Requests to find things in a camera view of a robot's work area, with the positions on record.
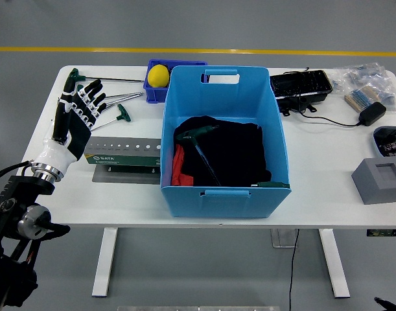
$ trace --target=gray foam block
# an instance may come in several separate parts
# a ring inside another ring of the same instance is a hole
[[[352,178],[364,204],[396,202],[396,157],[364,159]]]

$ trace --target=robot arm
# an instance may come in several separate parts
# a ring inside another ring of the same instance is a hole
[[[90,129],[106,108],[105,103],[100,104],[106,97],[104,93],[95,98],[102,89],[101,81],[95,80],[74,92],[77,79],[73,73],[58,101],[52,136],[44,139],[43,152],[32,165],[34,176],[50,182],[60,181],[69,165],[81,158],[91,136]]]
[[[69,232],[66,225],[51,223],[48,209],[35,202],[40,195],[51,195],[54,182],[60,181],[69,165],[78,161],[91,136],[91,127],[101,111],[104,93],[100,80],[75,90],[81,79],[73,69],[58,100],[50,135],[43,141],[43,151],[33,163],[24,162],[0,171],[0,177],[19,167],[32,166],[33,176],[11,176],[0,193],[0,309],[5,305],[21,306],[38,287],[34,265],[40,243]],[[18,240],[11,256],[4,254],[3,238]],[[19,263],[29,242],[26,261]]]

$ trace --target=blue plastic bin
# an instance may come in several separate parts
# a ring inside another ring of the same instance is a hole
[[[146,91],[146,101],[149,104],[157,104],[158,102],[165,102],[167,95],[167,87],[151,87],[147,83],[147,75],[151,68],[155,65],[165,65],[169,72],[173,70],[176,66],[182,65],[207,65],[207,62],[195,61],[195,60],[156,60],[152,59],[148,61],[147,73],[145,82],[143,84],[143,89]]]
[[[239,75],[237,84],[201,82],[202,75]],[[258,124],[272,181],[289,183],[283,127],[263,67],[178,66],[173,69],[163,116],[161,191],[173,216],[267,218],[290,194],[288,188],[171,186],[173,133],[183,121],[208,115]]]

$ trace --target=white table top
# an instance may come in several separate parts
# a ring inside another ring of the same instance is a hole
[[[24,159],[34,159],[42,151],[43,137],[54,117],[56,102],[72,68],[81,75],[143,80],[146,67],[67,66],[61,69],[32,135]],[[269,69],[278,75],[288,69]],[[392,73],[396,87],[396,78]],[[107,95],[144,91],[143,84],[103,82]],[[114,122],[94,132],[98,136],[160,138],[163,103],[148,104],[146,97],[123,103],[132,123]],[[358,114],[332,93],[316,103],[314,115],[357,123]],[[112,120],[118,112],[107,111],[98,125]],[[373,130],[396,126],[396,113],[385,114],[372,126],[342,128],[325,121],[292,113],[282,117],[288,150],[292,192],[265,219],[174,218],[159,185],[93,183],[95,165],[82,157],[73,163],[52,196],[39,196],[48,207],[53,222],[97,227],[248,227],[248,228],[395,228],[396,203],[364,205],[351,174],[367,157],[377,157],[372,145]]]

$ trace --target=yellow ball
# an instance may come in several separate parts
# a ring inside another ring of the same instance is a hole
[[[169,70],[164,65],[155,65],[147,75],[147,82],[151,87],[166,87],[169,83]]]

